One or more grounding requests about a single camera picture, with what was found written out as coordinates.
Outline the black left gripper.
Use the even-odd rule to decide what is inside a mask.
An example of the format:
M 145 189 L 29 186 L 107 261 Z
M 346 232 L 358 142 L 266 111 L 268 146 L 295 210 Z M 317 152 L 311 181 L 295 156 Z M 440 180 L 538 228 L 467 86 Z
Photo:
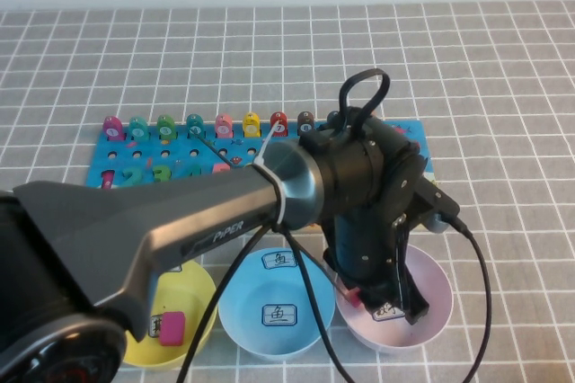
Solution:
M 407 231 L 371 217 L 335 217 L 323 222 L 326 262 L 366 311 L 383 305 L 402 309 L 415 325 L 428 314 L 429 302 L 407 272 Z

